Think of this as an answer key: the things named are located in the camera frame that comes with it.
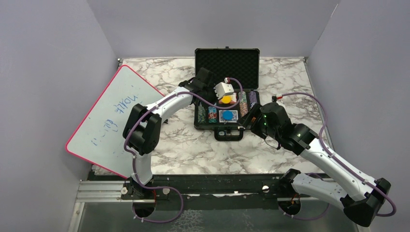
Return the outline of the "blue red chip row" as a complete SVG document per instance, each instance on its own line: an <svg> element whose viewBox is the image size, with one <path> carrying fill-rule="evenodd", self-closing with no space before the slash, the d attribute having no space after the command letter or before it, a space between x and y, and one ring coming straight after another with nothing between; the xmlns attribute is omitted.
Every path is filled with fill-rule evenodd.
<svg viewBox="0 0 410 232"><path fill-rule="evenodd" d="M215 107L208 107L208 122L217 123L217 109Z"/></svg>

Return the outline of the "green orange chip row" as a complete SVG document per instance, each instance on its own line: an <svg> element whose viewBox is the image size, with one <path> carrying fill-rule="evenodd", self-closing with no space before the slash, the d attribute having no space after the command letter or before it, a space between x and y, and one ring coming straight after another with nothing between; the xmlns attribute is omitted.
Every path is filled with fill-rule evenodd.
<svg viewBox="0 0 410 232"><path fill-rule="evenodd" d="M244 91L242 91L240 95L241 95L241 98L239 100L239 111L240 111L240 115L244 116L248 113L247 95L246 95L246 92Z"/></svg>

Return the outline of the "white board red edge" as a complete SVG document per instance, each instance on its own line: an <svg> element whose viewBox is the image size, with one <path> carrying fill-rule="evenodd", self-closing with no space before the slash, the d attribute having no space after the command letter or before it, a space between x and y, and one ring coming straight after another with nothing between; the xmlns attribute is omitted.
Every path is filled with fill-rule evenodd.
<svg viewBox="0 0 410 232"><path fill-rule="evenodd" d="M132 173L132 156L123 149L123 131L132 107L148 105L164 95L128 65L119 67L68 140L65 148L122 177Z"/></svg>

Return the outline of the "blue card deck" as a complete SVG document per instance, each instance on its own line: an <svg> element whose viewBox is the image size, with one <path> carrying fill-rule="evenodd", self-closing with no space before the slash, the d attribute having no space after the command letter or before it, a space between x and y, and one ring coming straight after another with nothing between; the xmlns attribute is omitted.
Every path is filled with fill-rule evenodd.
<svg viewBox="0 0 410 232"><path fill-rule="evenodd" d="M238 120L237 110L219 110L220 123L236 123Z"/></svg>

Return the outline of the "yellow round dealer button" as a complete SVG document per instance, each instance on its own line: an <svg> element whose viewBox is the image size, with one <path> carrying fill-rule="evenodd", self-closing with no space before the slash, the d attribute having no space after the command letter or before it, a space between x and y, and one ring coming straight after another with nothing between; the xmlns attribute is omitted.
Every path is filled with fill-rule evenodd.
<svg viewBox="0 0 410 232"><path fill-rule="evenodd" d="M231 96L224 96L220 101L223 104L230 104L231 100L232 100Z"/></svg>

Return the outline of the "purple blue chip row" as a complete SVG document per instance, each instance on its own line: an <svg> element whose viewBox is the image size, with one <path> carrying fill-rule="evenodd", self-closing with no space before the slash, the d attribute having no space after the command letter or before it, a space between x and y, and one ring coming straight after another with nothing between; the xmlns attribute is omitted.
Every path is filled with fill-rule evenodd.
<svg viewBox="0 0 410 232"><path fill-rule="evenodd" d="M257 94L255 91L249 92L249 108L253 108L255 104L258 103Z"/></svg>

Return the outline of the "blue round button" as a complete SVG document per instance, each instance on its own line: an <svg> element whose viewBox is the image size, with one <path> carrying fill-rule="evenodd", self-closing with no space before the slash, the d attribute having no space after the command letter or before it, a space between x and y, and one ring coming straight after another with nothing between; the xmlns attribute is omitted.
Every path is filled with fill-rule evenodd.
<svg viewBox="0 0 410 232"><path fill-rule="evenodd" d="M233 119L233 117L234 117L234 114L232 111L223 111L222 113L222 118L225 121L230 121Z"/></svg>

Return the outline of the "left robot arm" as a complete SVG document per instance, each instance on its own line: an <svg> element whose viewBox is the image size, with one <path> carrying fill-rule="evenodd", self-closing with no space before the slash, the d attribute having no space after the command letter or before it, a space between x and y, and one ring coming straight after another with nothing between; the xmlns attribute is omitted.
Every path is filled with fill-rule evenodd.
<svg viewBox="0 0 410 232"><path fill-rule="evenodd" d="M148 105L139 103L131 109L123 130L123 148L132 155L131 177L136 182L133 191L139 198L147 198L152 192L151 152L159 143L162 124L191 104L199 101L214 104L216 84L216 75L200 68L193 78L180 82L162 99Z"/></svg>

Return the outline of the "red card deck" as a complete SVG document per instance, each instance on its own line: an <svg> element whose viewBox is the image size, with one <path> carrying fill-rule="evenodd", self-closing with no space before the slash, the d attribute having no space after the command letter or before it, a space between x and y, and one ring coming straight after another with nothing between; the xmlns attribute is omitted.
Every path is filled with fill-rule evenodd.
<svg viewBox="0 0 410 232"><path fill-rule="evenodd" d="M235 104L237 102L237 95L236 93L233 93L231 95L226 95L223 96L220 100L219 100L219 104Z"/></svg>

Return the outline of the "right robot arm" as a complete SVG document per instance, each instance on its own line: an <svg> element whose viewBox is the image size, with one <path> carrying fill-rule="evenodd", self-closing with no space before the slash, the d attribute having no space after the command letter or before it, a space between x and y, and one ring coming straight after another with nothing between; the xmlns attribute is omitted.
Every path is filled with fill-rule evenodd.
<svg viewBox="0 0 410 232"><path fill-rule="evenodd" d="M285 108L276 102L255 104L237 122L263 139L275 139L280 147L309 160L333 179L332 183L325 182L290 169L279 180L282 195L317 198L341 209L362 227L370 226L387 200L391 184L386 179L359 171L335 152L328 154L318 134L304 124L292 123Z"/></svg>

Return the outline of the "black poker set case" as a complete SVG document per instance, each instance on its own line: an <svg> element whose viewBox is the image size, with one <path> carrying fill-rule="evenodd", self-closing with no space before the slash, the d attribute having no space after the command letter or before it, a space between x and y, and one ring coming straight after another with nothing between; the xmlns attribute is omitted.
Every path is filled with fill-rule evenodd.
<svg viewBox="0 0 410 232"><path fill-rule="evenodd" d="M200 131L213 131L214 138L218 141L240 141L243 138L245 128L236 123L220 123L219 110L237 110L238 118L241 117L239 111L240 93L246 92L249 108L249 92L255 91L258 103L260 94L259 87L259 59L260 50L258 48L198 48L195 50L195 70L205 68L216 75L216 82L222 82L226 77L233 77L239 82L232 82L234 93L237 95L235 104L219 104L217 101L212 107L217 109L217 123L208 122L208 104L200 102L205 108L205 123L198 122L198 106L194 109L194 127Z"/></svg>

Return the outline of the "black mounting rail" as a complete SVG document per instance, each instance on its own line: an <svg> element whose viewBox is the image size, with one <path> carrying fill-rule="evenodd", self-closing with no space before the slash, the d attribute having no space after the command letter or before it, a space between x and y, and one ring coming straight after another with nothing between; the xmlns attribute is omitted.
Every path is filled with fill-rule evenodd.
<svg viewBox="0 0 410 232"><path fill-rule="evenodd" d="M131 178L122 200L139 209L162 211L278 209L278 201L297 199L281 174L157 174L143 188Z"/></svg>

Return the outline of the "dark green chip row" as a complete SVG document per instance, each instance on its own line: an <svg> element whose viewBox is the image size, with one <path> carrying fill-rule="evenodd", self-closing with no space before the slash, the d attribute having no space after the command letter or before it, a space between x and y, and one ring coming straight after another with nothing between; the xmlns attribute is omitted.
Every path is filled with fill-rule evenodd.
<svg viewBox="0 0 410 232"><path fill-rule="evenodd" d="M198 106L198 122L205 123L206 120L206 113L205 108L201 104Z"/></svg>

